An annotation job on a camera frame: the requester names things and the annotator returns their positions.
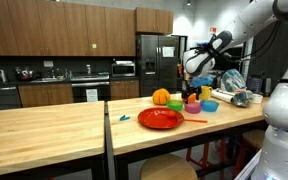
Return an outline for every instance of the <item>blue bowl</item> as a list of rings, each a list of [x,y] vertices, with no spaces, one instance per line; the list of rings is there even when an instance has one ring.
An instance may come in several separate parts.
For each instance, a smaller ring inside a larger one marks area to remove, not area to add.
[[[212,100],[202,100],[201,105],[203,111],[215,112],[219,106],[219,103]]]

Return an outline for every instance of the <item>refrigerator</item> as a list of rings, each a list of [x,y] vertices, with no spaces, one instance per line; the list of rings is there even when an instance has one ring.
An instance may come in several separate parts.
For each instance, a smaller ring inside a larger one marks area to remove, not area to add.
[[[140,77],[141,97],[152,96],[159,88],[176,93],[178,53],[176,36],[136,37],[136,72]]]

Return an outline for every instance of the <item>upper cabinet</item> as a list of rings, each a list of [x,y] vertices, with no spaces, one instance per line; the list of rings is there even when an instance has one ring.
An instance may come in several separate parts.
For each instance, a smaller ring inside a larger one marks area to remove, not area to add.
[[[0,0],[0,55],[18,55],[7,0]]]
[[[173,12],[136,8],[136,32],[171,34],[173,32]]]
[[[90,55],[85,5],[64,3],[71,56]]]
[[[36,0],[7,0],[19,55],[44,55],[43,35]]]
[[[64,3],[37,1],[45,51],[47,56],[69,56]]]
[[[105,8],[86,7],[88,43],[91,56],[107,56]]]
[[[123,56],[136,56],[135,53],[135,11],[122,9]]]
[[[135,56],[134,11],[105,8],[109,56]]]
[[[137,25],[153,28],[143,32],[165,33],[172,22],[167,13],[151,10],[143,22],[154,19],[147,23],[152,25]],[[0,56],[135,56],[135,20],[135,10],[0,0]]]

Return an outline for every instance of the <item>pumpkin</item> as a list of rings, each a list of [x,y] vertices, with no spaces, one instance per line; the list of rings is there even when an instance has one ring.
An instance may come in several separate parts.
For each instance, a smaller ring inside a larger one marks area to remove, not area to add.
[[[166,101],[170,100],[170,93],[166,89],[161,88],[154,91],[152,98],[154,104],[165,105]]]

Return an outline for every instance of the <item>kitchen cabinet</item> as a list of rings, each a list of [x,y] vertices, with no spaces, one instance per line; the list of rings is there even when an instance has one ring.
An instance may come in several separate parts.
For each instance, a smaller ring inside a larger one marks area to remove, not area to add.
[[[111,100],[139,97],[138,80],[111,81]]]
[[[85,5],[64,3],[71,56],[90,55]]]
[[[173,12],[136,8],[136,32],[172,34]]]
[[[36,0],[7,0],[19,55],[44,55],[43,35]]]
[[[90,56],[107,56],[107,37],[105,25],[105,8],[85,6],[88,43]]]
[[[73,103],[70,84],[19,86],[22,107],[36,107]]]
[[[7,0],[0,0],[0,55],[18,55]]]
[[[41,22],[45,56],[69,56],[69,41],[64,3],[37,1]]]
[[[132,10],[105,8],[108,56],[135,56],[135,14]]]

